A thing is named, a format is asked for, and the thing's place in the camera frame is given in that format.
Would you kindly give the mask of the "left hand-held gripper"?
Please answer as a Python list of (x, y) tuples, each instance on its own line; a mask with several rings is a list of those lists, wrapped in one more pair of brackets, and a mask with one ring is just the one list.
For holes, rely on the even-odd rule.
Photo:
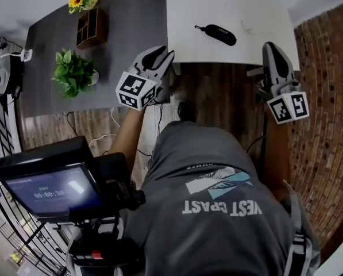
[(166, 46), (152, 47), (139, 53), (124, 71), (115, 89), (120, 105), (142, 110), (150, 104), (160, 104), (165, 94), (165, 75), (175, 58), (175, 51)]

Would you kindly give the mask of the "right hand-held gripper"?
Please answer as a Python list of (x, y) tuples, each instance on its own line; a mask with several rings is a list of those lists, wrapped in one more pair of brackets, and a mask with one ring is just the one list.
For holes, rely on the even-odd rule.
[(258, 94), (267, 102), (277, 124), (309, 116), (306, 92), (296, 80), (288, 56), (272, 42), (263, 45), (263, 79)]

